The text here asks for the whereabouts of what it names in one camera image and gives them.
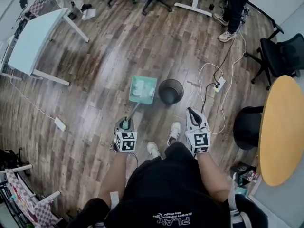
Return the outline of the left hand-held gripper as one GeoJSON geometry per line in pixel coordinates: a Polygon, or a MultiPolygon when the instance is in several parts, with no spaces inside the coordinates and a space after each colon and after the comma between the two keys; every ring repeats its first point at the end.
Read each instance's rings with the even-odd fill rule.
{"type": "MultiPolygon", "coordinates": [[[[124,119],[121,118],[115,124],[113,149],[115,152],[134,152],[138,133],[121,129],[123,122],[124,119]]],[[[132,118],[129,118],[129,128],[134,128],[132,118]]]]}

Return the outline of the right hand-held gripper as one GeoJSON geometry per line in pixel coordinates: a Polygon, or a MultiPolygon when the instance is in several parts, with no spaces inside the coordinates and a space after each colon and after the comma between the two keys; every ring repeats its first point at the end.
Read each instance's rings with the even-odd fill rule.
{"type": "Polygon", "coordinates": [[[211,134],[207,130],[207,119],[200,111],[186,109],[186,140],[192,154],[206,153],[210,149],[211,134]]]}

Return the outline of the mint green dustpan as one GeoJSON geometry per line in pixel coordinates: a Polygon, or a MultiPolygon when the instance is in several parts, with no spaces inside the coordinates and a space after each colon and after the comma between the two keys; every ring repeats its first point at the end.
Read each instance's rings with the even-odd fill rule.
{"type": "Polygon", "coordinates": [[[136,105],[135,105],[134,109],[131,111],[131,113],[123,119],[122,129],[124,129],[124,130],[129,130],[130,129],[129,128],[129,118],[132,118],[132,116],[134,115],[136,109],[138,108],[138,106],[140,104],[151,105],[153,103],[155,90],[154,90],[154,93],[153,93],[152,97],[137,98],[137,97],[131,96],[132,87],[133,87],[135,81],[138,80],[138,79],[155,82],[155,90],[156,90],[156,85],[157,85],[157,79],[156,78],[147,77],[147,76],[133,76],[132,77],[130,91],[129,91],[129,101],[133,102],[133,103],[136,103],[136,105]]]}

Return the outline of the white paper pieces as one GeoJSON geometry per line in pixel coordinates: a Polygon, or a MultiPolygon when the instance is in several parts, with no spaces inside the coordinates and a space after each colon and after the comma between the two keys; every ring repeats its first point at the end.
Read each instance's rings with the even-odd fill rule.
{"type": "Polygon", "coordinates": [[[138,79],[135,81],[131,96],[137,98],[152,97],[155,90],[155,82],[138,79]]]}

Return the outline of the black mesh waste bin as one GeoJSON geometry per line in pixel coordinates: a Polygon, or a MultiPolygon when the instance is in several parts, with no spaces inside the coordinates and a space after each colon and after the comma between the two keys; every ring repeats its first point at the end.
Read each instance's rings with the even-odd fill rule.
{"type": "Polygon", "coordinates": [[[166,79],[159,85],[158,94],[167,106],[178,103],[184,94],[182,84],[176,79],[166,79]]]}

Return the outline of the person's right forearm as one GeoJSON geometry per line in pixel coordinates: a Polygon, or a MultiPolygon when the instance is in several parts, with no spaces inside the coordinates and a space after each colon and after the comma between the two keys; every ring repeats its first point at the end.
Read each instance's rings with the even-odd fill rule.
{"type": "Polygon", "coordinates": [[[197,156],[202,183],[209,195],[218,202],[228,199],[231,182],[220,168],[215,164],[208,152],[197,156]]]}

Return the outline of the person's left forearm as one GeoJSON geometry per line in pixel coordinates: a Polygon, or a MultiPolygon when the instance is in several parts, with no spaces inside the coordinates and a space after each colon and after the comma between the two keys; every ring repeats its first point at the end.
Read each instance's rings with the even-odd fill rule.
{"type": "Polygon", "coordinates": [[[108,207],[111,207],[111,192],[118,192],[119,199],[124,195],[127,157],[127,152],[117,152],[103,179],[99,197],[108,205],[108,207]]]}

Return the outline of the person's right white shoe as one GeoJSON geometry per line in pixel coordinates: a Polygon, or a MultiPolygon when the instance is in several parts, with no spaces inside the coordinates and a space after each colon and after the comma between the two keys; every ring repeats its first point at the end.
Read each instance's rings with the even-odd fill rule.
{"type": "Polygon", "coordinates": [[[175,121],[170,129],[167,146],[170,146],[173,142],[176,142],[181,133],[181,123],[179,121],[175,121]]]}

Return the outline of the person's white shoe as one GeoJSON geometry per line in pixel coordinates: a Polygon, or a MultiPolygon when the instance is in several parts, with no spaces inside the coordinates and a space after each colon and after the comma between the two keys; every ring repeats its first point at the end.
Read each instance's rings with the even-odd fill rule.
{"type": "Polygon", "coordinates": [[[157,147],[157,145],[154,142],[147,143],[147,151],[153,159],[157,158],[157,157],[161,157],[159,148],[157,147]]]}
{"type": "Polygon", "coordinates": [[[173,142],[176,142],[181,133],[181,123],[179,121],[175,121],[170,129],[167,146],[170,146],[173,142]]]}

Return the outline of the person's left white shoe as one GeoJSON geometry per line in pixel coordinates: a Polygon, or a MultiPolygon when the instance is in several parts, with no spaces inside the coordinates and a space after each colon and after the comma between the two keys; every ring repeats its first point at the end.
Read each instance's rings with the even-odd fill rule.
{"type": "Polygon", "coordinates": [[[147,151],[153,159],[157,158],[157,157],[161,157],[159,148],[157,147],[157,145],[154,142],[147,143],[147,151]]]}

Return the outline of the black stool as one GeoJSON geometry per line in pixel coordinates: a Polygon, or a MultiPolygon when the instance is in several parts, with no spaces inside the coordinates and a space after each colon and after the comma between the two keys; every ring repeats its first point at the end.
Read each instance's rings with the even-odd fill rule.
{"type": "Polygon", "coordinates": [[[244,107],[234,121],[233,136],[236,145],[242,150],[258,147],[259,132],[264,107],[244,107]]]}

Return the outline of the person's black t-shirt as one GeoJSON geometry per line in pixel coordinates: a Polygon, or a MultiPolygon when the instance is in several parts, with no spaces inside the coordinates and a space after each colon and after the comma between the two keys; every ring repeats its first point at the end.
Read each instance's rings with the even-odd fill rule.
{"type": "Polygon", "coordinates": [[[110,196],[111,207],[100,197],[89,200],[68,228],[268,228],[265,213],[243,195],[214,200],[197,157],[179,141],[165,150],[165,158],[136,168],[121,199],[118,192],[110,196]]]}

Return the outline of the black box with packets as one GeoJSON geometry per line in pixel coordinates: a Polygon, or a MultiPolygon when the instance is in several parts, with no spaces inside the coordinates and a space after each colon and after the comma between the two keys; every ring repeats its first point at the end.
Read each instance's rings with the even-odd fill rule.
{"type": "Polygon", "coordinates": [[[256,166],[251,166],[243,162],[239,162],[230,169],[230,176],[233,178],[235,175],[235,182],[240,187],[249,184],[256,173],[256,166]]]}

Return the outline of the round wooden table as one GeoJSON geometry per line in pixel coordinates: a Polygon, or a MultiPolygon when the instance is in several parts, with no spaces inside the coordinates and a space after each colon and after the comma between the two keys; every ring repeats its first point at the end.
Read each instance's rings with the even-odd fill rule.
{"type": "Polygon", "coordinates": [[[290,76],[270,87],[263,107],[258,159],[262,178],[269,186],[288,180],[304,152],[304,95],[290,76]]]}

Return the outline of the small white box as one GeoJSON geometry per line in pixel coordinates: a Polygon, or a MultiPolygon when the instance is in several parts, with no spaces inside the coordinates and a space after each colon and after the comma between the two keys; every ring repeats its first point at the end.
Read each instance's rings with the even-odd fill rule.
{"type": "Polygon", "coordinates": [[[89,19],[92,19],[96,16],[96,9],[87,9],[83,12],[82,20],[87,21],[89,19]]]}

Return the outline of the white standing desk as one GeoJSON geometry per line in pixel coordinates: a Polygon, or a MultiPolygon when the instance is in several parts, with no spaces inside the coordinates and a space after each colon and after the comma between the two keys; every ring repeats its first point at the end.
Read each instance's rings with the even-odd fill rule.
{"type": "Polygon", "coordinates": [[[191,10],[191,11],[194,11],[194,12],[212,17],[211,12],[208,12],[208,11],[205,11],[205,10],[202,10],[202,9],[198,8],[198,2],[199,2],[199,0],[193,0],[191,6],[176,2],[174,4],[174,6],[179,7],[179,8],[183,8],[183,9],[187,9],[187,10],[191,10]]]}

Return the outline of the black equipment stand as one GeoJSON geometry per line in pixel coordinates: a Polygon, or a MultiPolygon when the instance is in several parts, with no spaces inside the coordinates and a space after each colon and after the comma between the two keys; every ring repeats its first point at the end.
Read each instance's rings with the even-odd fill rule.
{"type": "Polygon", "coordinates": [[[15,153],[13,150],[0,149],[0,171],[28,165],[29,162],[21,160],[21,150],[22,148],[19,148],[18,153],[15,153]]]}

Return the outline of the light blue table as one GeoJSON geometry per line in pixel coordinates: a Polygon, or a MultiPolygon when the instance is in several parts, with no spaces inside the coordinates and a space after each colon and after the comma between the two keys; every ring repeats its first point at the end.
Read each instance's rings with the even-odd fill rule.
{"type": "Polygon", "coordinates": [[[82,30],[68,17],[67,9],[58,9],[30,20],[26,24],[11,53],[8,65],[28,76],[38,76],[69,86],[68,81],[36,69],[36,63],[46,42],[61,20],[70,25],[85,42],[89,41],[82,30]]]}

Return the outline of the checkered tablecloth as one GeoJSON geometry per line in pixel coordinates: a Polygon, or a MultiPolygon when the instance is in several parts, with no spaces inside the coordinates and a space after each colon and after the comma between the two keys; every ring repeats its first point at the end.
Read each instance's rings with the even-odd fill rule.
{"type": "Polygon", "coordinates": [[[41,201],[37,200],[35,194],[30,194],[25,187],[25,182],[18,177],[13,169],[0,171],[0,175],[6,178],[7,187],[11,194],[9,200],[20,209],[23,214],[34,226],[34,228],[55,228],[61,218],[55,216],[51,209],[51,203],[61,192],[56,191],[41,201]]]}
{"type": "Polygon", "coordinates": [[[50,0],[29,0],[25,8],[22,9],[20,16],[27,21],[30,21],[29,16],[26,15],[27,12],[30,12],[35,17],[39,17],[39,13],[48,2],[50,0]]]}

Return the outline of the small white desk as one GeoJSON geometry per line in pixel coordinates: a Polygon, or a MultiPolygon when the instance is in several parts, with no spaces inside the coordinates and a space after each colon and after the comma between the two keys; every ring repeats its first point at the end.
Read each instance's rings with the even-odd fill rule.
{"type": "Polygon", "coordinates": [[[0,41],[0,76],[22,81],[22,78],[14,76],[13,73],[8,74],[8,73],[4,72],[4,69],[8,68],[8,67],[12,71],[15,70],[14,67],[12,67],[8,64],[8,61],[10,59],[11,53],[12,53],[16,43],[17,43],[17,39],[15,38],[14,35],[9,37],[7,40],[0,41]]]}

